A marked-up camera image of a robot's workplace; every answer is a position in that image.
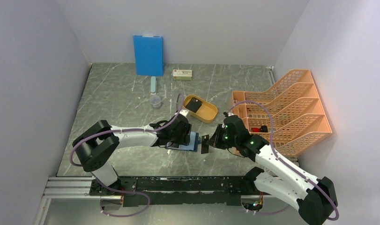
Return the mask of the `navy blue card holder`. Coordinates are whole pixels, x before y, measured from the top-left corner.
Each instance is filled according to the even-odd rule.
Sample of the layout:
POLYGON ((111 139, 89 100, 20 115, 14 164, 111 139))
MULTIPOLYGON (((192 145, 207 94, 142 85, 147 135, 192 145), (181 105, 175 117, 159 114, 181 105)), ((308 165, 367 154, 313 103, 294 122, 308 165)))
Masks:
POLYGON ((164 146, 164 148, 168 150, 182 150, 182 151, 197 152, 199 144, 201 144, 201 138, 199 136, 199 133, 192 131, 188 137, 188 143, 179 145, 179 144, 173 144, 169 142, 164 146))

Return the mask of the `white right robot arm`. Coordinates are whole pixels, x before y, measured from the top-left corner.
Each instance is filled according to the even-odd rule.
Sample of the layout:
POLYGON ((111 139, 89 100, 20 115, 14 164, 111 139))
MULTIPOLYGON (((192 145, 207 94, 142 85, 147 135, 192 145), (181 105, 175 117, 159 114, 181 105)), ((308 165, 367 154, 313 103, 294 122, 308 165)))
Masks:
POLYGON ((338 220, 338 202, 334 184, 328 177, 319 178, 284 157, 273 144, 260 135, 252 135, 241 118, 226 113, 207 141, 209 146, 229 150, 235 148, 243 157, 269 169, 275 176, 259 169, 259 174, 244 181, 249 194, 270 194, 294 209, 309 225, 322 225, 338 220))

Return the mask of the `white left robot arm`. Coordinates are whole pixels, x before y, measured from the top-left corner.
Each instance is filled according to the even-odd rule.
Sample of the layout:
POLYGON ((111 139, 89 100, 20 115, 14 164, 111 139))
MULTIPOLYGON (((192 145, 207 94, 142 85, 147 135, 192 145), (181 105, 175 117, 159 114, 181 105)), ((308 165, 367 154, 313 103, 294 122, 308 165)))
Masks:
POLYGON ((108 159, 116 149, 188 145, 191 128, 182 114, 143 127, 117 127, 100 120, 73 141, 72 154, 77 155, 78 165, 84 171, 102 182, 102 189, 107 194, 114 195, 120 191, 121 182, 108 159))

